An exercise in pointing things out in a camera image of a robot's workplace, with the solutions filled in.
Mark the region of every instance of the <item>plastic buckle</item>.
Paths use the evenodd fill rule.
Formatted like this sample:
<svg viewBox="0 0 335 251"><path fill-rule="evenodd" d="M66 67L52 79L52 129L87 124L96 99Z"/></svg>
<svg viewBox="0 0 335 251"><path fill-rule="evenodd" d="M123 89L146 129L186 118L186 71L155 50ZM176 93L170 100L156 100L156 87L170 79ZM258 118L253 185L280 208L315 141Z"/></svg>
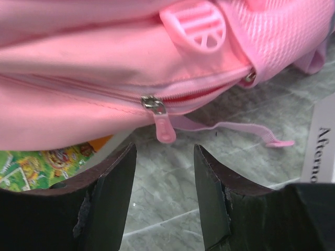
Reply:
<svg viewBox="0 0 335 251"><path fill-rule="evenodd" d="M188 0L160 12L173 42L199 53L213 53L226 39L226 22L217 6L208 1Z"/></svg>

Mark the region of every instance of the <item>metal zipper slider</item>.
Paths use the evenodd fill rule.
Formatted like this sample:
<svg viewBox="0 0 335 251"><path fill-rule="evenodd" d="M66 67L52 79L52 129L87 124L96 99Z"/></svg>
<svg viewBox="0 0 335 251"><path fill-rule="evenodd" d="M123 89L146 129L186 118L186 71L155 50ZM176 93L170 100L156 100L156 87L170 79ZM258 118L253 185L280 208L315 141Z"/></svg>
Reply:
<svg viewBox="0 0 335 251"><path fill-rule="evenodd" d="M177 136L163 101L154 96L142 96L141 100L143 107L153 112L157 139L162 143L173 143Z"/></svg>

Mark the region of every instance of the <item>gray marble surface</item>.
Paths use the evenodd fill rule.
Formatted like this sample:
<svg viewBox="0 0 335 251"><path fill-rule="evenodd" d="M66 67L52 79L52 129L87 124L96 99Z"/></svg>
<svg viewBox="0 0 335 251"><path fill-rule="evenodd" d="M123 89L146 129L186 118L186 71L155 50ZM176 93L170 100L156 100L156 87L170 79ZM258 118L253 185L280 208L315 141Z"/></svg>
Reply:
<svg viewBox="0 0 335 251"><path fill-rule="evenodd" d="M164 145L154 127L130 137L138 147L135 183L121 251L204 250L193 169L193 147L201 144L238 173L265 186L296 181L301 173L315 102L335 92L335 39L328 62L318 74L306 76L285 69L254 89L232 88L190 115L195 120L263 124L293 147L268 149L259 138L228 129L177 132Z"/></svg>

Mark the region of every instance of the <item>pink backpack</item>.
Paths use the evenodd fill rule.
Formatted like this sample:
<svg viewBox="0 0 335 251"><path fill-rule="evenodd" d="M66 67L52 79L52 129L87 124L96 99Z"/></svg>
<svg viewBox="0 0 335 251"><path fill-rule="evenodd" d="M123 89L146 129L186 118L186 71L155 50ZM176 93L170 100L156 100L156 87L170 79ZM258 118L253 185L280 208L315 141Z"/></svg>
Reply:
<svg viewBox="0 0 335 251"><path fill-rule="evenodd" d="M0 150L57 149L182 115L294 63L316 73L334 0L0 0ZM292 145L256 124L221 122Z"/></svg>

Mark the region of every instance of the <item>pink mesh padding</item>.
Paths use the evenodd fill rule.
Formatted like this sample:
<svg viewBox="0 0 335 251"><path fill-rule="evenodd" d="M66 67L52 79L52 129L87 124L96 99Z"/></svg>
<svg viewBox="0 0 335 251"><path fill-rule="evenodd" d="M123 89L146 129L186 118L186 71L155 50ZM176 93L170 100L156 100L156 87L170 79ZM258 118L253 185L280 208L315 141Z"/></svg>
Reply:
<svg viewBox="0 0 335 251"><path fill-rule="evenodd" d="M240 23L266 66L263 80L311 52L327 37L333 0L265 0L253 12L245 0L230 0Z"/></svg>

